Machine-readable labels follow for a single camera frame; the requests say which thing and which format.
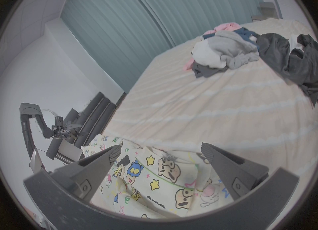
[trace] beige bed sheet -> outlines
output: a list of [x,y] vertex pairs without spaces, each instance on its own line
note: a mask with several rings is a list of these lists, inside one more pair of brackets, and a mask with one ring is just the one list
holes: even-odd
[[[291,34],[314,37],[297,21],[267,19],[244,27],[287,39]],[[196,79],[182,67],[201,39],[154,58],[103,134],[141,146],[194,152],[200,151],[201,142],[211,143],[267,165],[270,174],[282,166],[302,175],[301,194],[311,177],[308,170],[318,160],[318,107],[313,108],[297,85],[283,80],[262,59]]]

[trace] pink garment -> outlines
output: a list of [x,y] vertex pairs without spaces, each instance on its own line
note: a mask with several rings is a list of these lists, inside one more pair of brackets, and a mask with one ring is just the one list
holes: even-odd
[[213,30],[208,30],[207,32],[204,33],[204,35],[212,34],[212,33],[215,33],[217,31],[220,31],[220,30],[234,31],[234,30],[237,30],[240,28],[241,28],[241,26],[235,22],[223,23],[223,24],[215,27]]
[[194,63],[194,58],[191,58],[191,59],[187,62],[187,64],[185,64],[185,65],[183,66],[183,70],[184,70],[184,71],[187,71],[187,70],[189,70],[189,69],[192,69],[193,63]]

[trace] cartoon print fabric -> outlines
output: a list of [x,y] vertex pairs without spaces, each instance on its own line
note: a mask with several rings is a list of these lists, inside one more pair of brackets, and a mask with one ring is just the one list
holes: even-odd
[[94,205],[139,218],[196,215],[231,203],[233,199],[202,154],[142,148],[119,137],[97,135],[82,147],[90,156],[122,144]]

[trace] dark gray garment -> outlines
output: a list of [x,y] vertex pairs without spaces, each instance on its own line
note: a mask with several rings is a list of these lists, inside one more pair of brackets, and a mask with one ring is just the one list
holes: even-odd
[[200,65],[197,62],[194,62],[192,66],[192,70],[197,78],[200,78],[202,76],[205,78],[208,78],[218,72],[225,72],[227,69],[228,69],[227,66],[225,66],[222,69],[209,68],[208,66]]
[[318,98],[318,43],[310,35],[299,35],[297,42],[304,52],[293,49],[278,34],[263,34],[257,38],[260,57],[282,77],[298,84],[315,106]]

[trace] curtain fold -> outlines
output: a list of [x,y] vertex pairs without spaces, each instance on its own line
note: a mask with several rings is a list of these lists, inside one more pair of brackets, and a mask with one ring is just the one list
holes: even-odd
[[67,0],[61,18],[128,93],[158,54],[224,22],[251,22],[262,0]]

